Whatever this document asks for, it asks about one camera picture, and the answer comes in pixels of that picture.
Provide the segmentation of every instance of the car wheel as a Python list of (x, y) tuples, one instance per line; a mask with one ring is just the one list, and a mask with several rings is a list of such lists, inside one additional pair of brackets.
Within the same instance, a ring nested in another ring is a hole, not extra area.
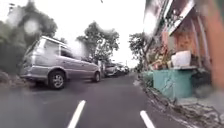
[(93, 77), (92, 81), (93, 81), (93, 82), (100, 82), (100, 79), (101, 79), (101, 77), (100, 77), (100, 73), (99, 73), (99, 72), (96, 72), (96, 73), (94, 74), (94, 77)]
[(48, 76), (48, 84), (53, 89), (62, 89), (65, 87), (65, 74), (62, 71), (53, 71)]

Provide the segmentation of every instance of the car window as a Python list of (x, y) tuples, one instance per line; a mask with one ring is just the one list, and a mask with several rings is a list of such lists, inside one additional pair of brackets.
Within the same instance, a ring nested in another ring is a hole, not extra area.
[(48, 54), (59, 54), (59, 44), (50, 40), (46, 40), (44, 44), (44, 51)]
[(88, 59), (88, 58), (86, 58), (86, 57), (82, 57), (81, 60), (82, 60), (82, 61), (85, 61), (85, 62), (89, 62), (89, 63), (92, 62), (90, 59)]
[(73, 56), (73, 54), (68, 49), (66, 49), (64, 47), (61, 47), (61, 56), (75, 59), (75, 57)]
[(35, 47), (38, 45), (39, 41), (35, 41), (27, 50), (26, 54), (30, 53), (35, 49)]
[(108, 64), (106, 67), (111, 68), (111, 67), (114, 67), (114, 66), (116, 66), (116, 65), (115, 64)]

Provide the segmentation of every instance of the door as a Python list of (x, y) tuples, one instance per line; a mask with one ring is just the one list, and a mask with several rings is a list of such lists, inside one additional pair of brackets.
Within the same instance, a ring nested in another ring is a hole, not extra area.
[(66, 70), (69, 77), (72, 78), (83, 77), (82, 63), (80, 60), (77, 60), (73, 56), (72, 52), (69, 49), (61, 46), (60, 57), (61, 57), (61, 65)]
[(82, 70), (85, 78), (92, 78), (95, 72), (95, 66), (88, 62), (87, 59), (82, 59)]

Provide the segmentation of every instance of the asphalt road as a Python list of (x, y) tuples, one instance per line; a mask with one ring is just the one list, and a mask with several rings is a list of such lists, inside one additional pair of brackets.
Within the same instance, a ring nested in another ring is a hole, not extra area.
[(76, 128), (146, 128), (141, 110), (156, 128), (185, 128), (153, 108), (133, 81), (122, 76), (70, 82), (60, 91), (44, 86), (2, 90), (0, 128), (66, 128), (81, 100), (86, 103)]

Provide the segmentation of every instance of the parked car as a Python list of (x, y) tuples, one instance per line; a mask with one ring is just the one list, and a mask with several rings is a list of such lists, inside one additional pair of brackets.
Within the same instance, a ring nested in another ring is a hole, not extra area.
[(125, 70), (124, 70), (125, 74), (128, 74), (128, 73), (130, 72), (128, 66), (125, 66), (124, 69), (125, 69)]
[(68, 79), (87, 78), (94, 82), (101, 79), (96, 64), (75, 57), (66, 44), (46, 36), (27, 50), (20, 77), (46, 82), (54, 89), (62, 89)]
[(106, 65), (105, 76), (121, 76), (127, 74), (127, 68), (121, 64), (110, 63)]

